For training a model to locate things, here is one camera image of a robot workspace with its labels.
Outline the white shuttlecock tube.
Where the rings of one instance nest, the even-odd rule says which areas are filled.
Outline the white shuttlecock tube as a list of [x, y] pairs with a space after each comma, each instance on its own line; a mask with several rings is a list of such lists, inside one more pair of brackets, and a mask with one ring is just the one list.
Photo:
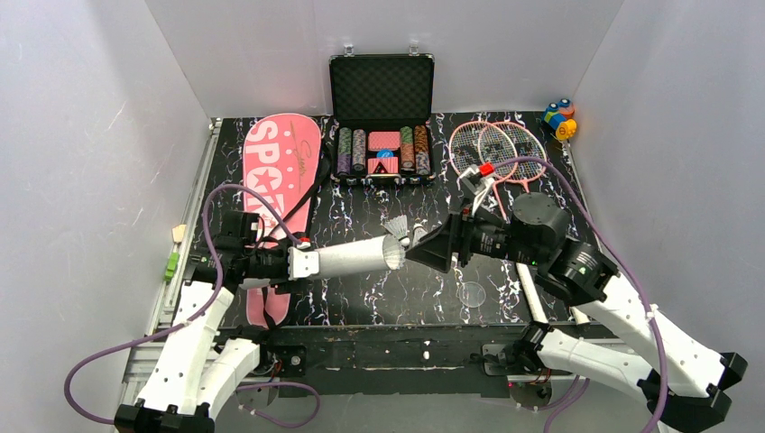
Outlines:
[[391, 271], [383, 259], [383, 237], [318, 248], [320, 272], [315, 279]]

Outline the clear plastic tube lid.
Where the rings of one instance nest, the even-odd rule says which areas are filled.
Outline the clear plastic tube lid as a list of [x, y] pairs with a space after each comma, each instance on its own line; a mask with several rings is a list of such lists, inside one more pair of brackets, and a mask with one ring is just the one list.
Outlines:
[[487, 299], [484, 287], [475, 281], [463, 282], [457, 290], [457, 296], [460, 302], [469, 309], [481, 307]]

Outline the white shuttlecock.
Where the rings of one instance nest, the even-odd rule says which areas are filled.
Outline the white shuttlecock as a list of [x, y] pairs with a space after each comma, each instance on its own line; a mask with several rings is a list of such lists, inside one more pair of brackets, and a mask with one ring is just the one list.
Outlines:
[[382, 224], [385, 231], [393, 236], [402, 246], [410, 245], [410, 230], [408, 218], [405, 215], [391, 218]]
[[412, 234], [411, 234], [412, 243], [417, 244], [420, 241], [420, 239], [424, 237], [427, 233], [428, 233], [428, 230], [424, 226], [420, 224], [416, 224], [412, 228]]
[[398, 270], [405, 262], [405, 248], [393, 235], [385, 235], [382, 240], [382, 257], [389, 270]]

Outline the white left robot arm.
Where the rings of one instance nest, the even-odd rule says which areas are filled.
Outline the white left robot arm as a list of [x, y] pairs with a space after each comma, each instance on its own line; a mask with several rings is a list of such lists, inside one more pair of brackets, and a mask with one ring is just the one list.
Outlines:
[[176, 315], [153, 372], [135, 401], [116, 411], [117, 431], [212, 432], [222, 406], [260, 364], [261, 348], [253, 336], [232, 337], [216, 359], [209, 358], [245, 280], [283, 282], [294, 274], [295, 248], [285, 242], [256, 248], [259, 220], [257, 213], [224, 213], [211, 238], [213, 251], [183, 277]]

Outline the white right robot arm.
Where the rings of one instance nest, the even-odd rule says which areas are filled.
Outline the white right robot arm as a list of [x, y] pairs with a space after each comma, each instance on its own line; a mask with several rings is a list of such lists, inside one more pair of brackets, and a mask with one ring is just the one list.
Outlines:
[[515, 342], [483, 355], [484, 364], [530, 373], [564, 371], [607, 385], [643, 401], [650, 428], [702, 432], [721, 424], [732, 405], [726, 392], [742, 380], [747, 361], [700, 344], [652, 307], [612, 256], [568, 234], [570, 215], [549, 196], [519, 195], [508, 221], [483, 212], [489, 173], [489, 166], [472, 167], [461, 176], [463, 204], [416, 240], [407, 258], [441, 272], [453, 260], [466, 264], [475, 254], [529, 265], [539, 287], [607, 327], [626, 350], [533, 321]]

